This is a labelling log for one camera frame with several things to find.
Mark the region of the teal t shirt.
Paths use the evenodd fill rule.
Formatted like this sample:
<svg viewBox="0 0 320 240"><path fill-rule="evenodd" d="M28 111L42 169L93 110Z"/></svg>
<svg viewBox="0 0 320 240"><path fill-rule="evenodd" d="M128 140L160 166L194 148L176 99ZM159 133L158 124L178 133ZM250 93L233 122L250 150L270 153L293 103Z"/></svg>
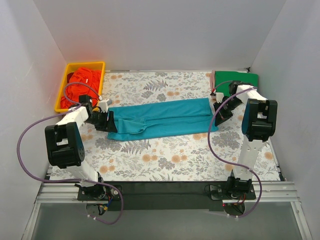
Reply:
<svg viewBox="0 0 320 240"><path fill-rule="evenodd" d="M117 133L107 139L136 141L206 133L213 112L208 98L111 107Z"/></svg>

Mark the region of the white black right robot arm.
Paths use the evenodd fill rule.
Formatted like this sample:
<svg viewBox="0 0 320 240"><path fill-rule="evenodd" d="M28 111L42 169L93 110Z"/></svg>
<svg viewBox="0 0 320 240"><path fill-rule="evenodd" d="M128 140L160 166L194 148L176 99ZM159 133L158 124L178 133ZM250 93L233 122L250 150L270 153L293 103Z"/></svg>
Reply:
<svg viewBox="0 0 320 240"><path fill-rule="evenodd" d="M248 194L252 187L252 169L255 166L259 152L276 130L278 102L263 97L251 83L242 81L227 82L230 96L220 97L214 91L214 125L229 120L232 111L240 104L245 104L241 124L243 144L237 164L234 165L226 181L225 191L232 199Z"/></svg>

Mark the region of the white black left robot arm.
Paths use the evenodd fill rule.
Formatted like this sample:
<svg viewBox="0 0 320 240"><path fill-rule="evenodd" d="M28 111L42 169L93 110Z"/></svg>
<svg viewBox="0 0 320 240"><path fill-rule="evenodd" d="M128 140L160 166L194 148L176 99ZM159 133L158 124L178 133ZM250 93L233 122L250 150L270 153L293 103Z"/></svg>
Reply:
<svg viewBox="0 0 320 240"><path fill-rule="evenodd" d="M81 187L90 187L89 194L95 200L103 199L107 191L101 184L101 175L86 161L80 128L87 123L97 131L117 133L114 112L109 109L111 103L110 99L101 99L98 110L94 110L92 98L81 95L79 103L72 105L58 123L44 130L50 165L67 170L80 181Z"/></svg>

